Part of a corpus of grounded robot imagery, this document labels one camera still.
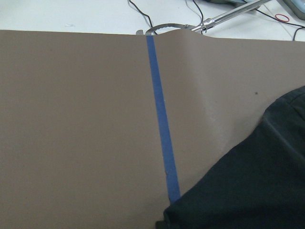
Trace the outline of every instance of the brown paper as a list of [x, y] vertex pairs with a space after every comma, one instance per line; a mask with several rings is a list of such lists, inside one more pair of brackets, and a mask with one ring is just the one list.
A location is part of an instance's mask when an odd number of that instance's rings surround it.
[[[1, 228], [152, 229], [169, 201], [145, 36], [0, 40]], [[302, 42], [155, 44], [182, 193], [305, 84]]]

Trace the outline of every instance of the black fabric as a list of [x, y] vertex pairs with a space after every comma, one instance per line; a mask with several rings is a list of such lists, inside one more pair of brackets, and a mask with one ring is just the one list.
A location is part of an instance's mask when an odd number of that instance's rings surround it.
[[169, 229], [305, 228], [305, 87], [164, 212]]

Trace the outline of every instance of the blue painter's tape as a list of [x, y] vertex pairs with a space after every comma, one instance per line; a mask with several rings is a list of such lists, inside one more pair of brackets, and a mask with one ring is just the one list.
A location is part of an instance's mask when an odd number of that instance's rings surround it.
[[162, 83], [153, 36], [146, 36], [146, 40], [152, 72], [152, 85], [157, 109], [164, 168], [166, 173], [167, 192], [170, 204], [172, 204], [180, 198], [178, 176], [173, 155], [172, 140], [168, 126]]

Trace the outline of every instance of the metal clamp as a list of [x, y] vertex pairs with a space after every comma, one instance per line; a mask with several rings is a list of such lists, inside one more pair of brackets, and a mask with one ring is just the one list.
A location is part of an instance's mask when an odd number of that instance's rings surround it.
[[240, 7], [235, 8], [234, 10], [228, 11], [226, 13], [223, 13], [219, 16], [216, 16], [214, 18], [208, 18], [206, 20], [204, 20], [203, 22], [201, 22], [199, 25], [197, 26], [193, 26], [193, 25], [182, 25], [182, 24], [175, 24], [175, 23], [168, 23], [168, 24], [161, 24], [161, 25], [156, 25], [152, 28], [150, 28], [145, 35], [153, 35], [153, 33], [158, 30], [158, 29], [162, 29], [162, 28], [166, 28], [166, 27], [174, 27], [174, 28], [178, 28], [178, 29], [187, 29], [187, 30], [192, 30], [192, 31], [206, 31], [220, 23], [223, 23], [231, 18], [234, 18], [242, 13], [248, 12], [250, 10], [253, 10], [257, 7], [259, 7], [260, 5], [269, 2], [270, 0], [254, 0], [252, 2], [249, 2], [245, 5], [242, 5]]

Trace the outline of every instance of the white surface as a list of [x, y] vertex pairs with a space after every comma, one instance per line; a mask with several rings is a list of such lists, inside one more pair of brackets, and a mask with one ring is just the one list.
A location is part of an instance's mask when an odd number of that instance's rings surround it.
[[[196, 1], [205, 19], [233, 9], [227, 4]], [[199, 12], [192, 0], [133, 2], [150, 15], [154, 25], [170, 22], [197, 25], [200, 22]], [[281, 0], [271, 0], [260, 10], [272, 16], [282, 13], [290, 18], [290, 22], [305, 25], [305, 21], [299, 20]], [[217, 25], [206, 35], [291, 40], [296, 28], [252, 11]], [[0, 29], [135, 34], [139, 29], [148, 30], [149, 26], [128, 0], [0, 0]], [[296, 40], [305, 41], [305, 30], [298, 32]]]

